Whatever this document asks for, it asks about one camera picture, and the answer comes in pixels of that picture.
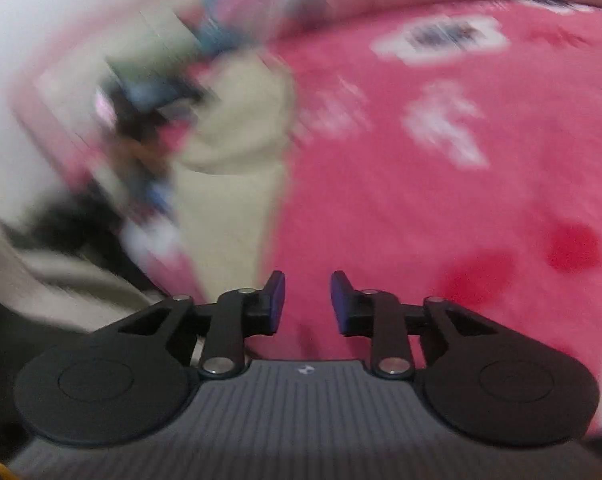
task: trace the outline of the circular disc cover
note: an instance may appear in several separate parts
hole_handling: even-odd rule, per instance
[[[424,393],[452,427],[506,446],[582,436],[598,404],[596,381],[578,361],[531,340],[494,336],[447,351],[426,370]]]
[[[111,446],[168,422],[188,396],[188,375],[157,344],[125,338],[53,348],[27,364],[14,398],[33,430],[72,446]]]

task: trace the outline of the yellow object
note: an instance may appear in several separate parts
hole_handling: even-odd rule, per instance
[[[0,477],[2,480],[18,480],[18,477],[0,462]]]

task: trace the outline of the gray ribbed panel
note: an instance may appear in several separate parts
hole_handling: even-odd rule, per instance
[[[499,450],[439,424],[405,383],[358,362],[253,362],[201,387],[159,433],[108,450],[37,440],[13,463],[26,480],[592,480],[602,464],[578,444]]]

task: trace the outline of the pink bedsheet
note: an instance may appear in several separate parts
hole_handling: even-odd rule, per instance
[[[363,356],[337,335],[328,280],[342,269],[405,302],[448,297],[601,372],[602,10],[431,6],[271,53],[296,77],[299,120],[268,265],[286,273],[285,312],[252,348]]]

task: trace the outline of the khaki fabric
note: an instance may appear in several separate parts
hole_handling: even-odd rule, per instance
[[[264,245],[286,182],[294,87],[255,52],[226,56],[216,98],[174,161],[175,208],[206,297],[262,285]]]

